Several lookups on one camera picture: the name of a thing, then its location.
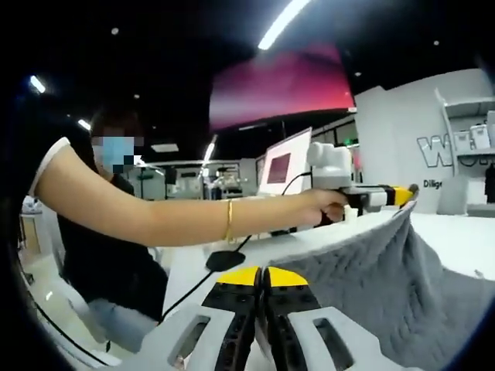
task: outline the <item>face mask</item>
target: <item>face mask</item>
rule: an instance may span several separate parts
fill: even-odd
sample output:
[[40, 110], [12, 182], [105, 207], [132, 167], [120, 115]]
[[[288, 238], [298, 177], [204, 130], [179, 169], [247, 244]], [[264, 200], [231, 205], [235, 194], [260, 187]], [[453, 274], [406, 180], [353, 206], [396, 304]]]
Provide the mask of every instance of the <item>face mask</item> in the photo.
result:
[[124, 165], [134, 164], [134, 138], [103, 137], [103, 145], [94, 145], [94, 156], [104, 169], [112, 173], [120, 173]]

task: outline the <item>white shelf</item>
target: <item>white shelf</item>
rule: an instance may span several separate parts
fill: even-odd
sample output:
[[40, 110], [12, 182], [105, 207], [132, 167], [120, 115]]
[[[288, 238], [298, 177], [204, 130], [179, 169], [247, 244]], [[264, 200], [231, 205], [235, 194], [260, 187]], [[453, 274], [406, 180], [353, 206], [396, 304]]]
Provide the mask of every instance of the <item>white shelf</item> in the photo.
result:
[[445, 103], [445, 111], [449, 118], [486, 116], [488, 111], [495, 111], [495, 97]]
[[457, 152], [457, 157], [469, 156], [495, 156], [495, 148], [472, 149], [470, 151]]

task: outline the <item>ceiling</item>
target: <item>ceiling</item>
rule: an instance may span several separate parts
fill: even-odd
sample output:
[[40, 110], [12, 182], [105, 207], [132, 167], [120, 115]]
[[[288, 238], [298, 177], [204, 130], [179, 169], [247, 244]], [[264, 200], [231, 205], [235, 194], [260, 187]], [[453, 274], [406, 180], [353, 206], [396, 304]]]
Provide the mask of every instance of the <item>ceiling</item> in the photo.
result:
[[[4, 49], [12, 47], [10, 56], [19, 57], [26, 76], [43, 79], [57, 114], [89, 120], [101, 103], [126, 100], [146, 127], [147, 162], [199, 159], [212, 138], [213, 75], [253, 57], [288, 0], [160, 3], [57, 2], [16, 9], [16, 26], [2, 26], [8, 27]], [[490, 64], [488, 12], [476, 1], [469, 8], [453, 3], [312, 0], [273, 47], [335, 43], [354, 94], [475, 67], [481, 60]], [[285, 129], [276, 123], [220, 133], [213, 159], [259, 156], [284, 135], [339, 115], [307, 114], [285, 121]], [[159, 154], [149, 147], [163, 142], [176, 143], [179, 152]]]

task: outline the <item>bangle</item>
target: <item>bangle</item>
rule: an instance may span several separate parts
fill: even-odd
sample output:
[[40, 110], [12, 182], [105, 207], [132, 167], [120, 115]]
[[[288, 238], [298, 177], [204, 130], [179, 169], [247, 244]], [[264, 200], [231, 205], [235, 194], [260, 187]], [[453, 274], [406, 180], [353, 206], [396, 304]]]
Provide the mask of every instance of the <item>bangle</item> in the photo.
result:
[[232, 240], [232, 200], [227, 202], [227, 232], [225, 232], [225, 240], [230, 242]]

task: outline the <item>gray towel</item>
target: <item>gray towel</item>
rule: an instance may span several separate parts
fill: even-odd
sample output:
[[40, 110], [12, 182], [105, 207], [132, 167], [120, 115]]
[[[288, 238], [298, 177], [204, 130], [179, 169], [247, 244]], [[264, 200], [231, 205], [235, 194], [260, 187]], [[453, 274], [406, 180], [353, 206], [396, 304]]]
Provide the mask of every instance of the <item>gray towel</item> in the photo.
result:
[[410, 202], [338, 250], [332, 246], [271, 266], [305, 277], [322, 306], [339, 309], [375, 334], [392, 361], [434, 371], [469, 340], [493, 300], [495, 282], [445, 269], [412, 228], [414, 206]]

